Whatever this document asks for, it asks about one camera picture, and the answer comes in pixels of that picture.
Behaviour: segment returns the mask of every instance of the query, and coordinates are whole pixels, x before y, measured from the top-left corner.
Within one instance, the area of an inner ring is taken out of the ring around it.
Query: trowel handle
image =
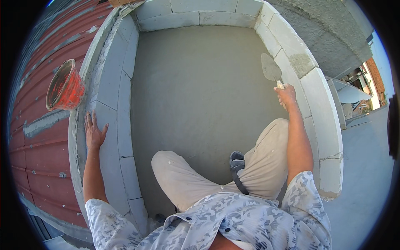
[[[285,86],[283,86],[283,84],[282,84],[282,82],[281,82],[280,80],[277,80],[277,81],[276,81],[276,86],[277,86],[278,88],[280,88],[280,89],[283,89],[283,90],[285,89]],[[282,106],[283,106],[283,108],[284,108],[285,110],[287,110],[284,103],[282,103]]]

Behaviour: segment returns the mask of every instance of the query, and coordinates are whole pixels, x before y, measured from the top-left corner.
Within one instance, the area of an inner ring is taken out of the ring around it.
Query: man
[[[108,124],[101,132],[96,113],[92,121],[88,112],[83,191],[96,249],[331,249],[330,222],[313,181],[310,141],[294,87],[285,88],[274,90],[289,121],[274,120],[244,157],[231,155],[235,181],[220,186],[174,152],[154,155],[154,175],[182,212],[169,216],[145,238],[108,204],[99,163]],[[276,198],[286,179],[279,209]]]

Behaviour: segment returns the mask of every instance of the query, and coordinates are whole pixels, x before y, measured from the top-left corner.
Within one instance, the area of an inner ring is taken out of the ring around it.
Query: shirt
[[[145,238],[104,201],[88,200],[86,211],[97,250],[208,249],[218,231],[232,242],[244,242],[252,249],[332,248],[330,221],[311,171],[293,178],[282,207],[277,206],[277,201],[218,192],[185,212],[169,216],[163,226]]]

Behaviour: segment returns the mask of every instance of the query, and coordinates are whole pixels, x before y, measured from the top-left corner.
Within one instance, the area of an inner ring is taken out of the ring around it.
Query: leg
[[[244,155],[245,167],[239,176],[251,196],[276,200],[288,176],[286,150],[289,122],[276,119],[261,133],[256,145]],[[227,188],[236,188],[234,182]]]
[[[221,186],[196,173],[182,156],[158,151],[151,161],[154,175],[171,202],[185,211],[207,195],[221,192]]]

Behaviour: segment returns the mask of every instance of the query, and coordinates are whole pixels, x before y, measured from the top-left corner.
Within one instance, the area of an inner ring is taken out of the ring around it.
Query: hand
[[[296,91],[294,87],[290,84],[284,83],[285,89],[274,87],[274,91],[278,94],[279,104],[285,104],[286,110],[290,112],[291,110],[298,109],[296,101]]]
[[[103,144],[106,139],[106,133],[108,130],[108,125],[104,125],[103,131],[97,127],[97,118],[96,111],[93,110],[93,121],[90,117],[90,112],[86,112],[85,115],[85,132],[86,132],[86,146],[89,150],[91,149],[100,149],[100,146]]]

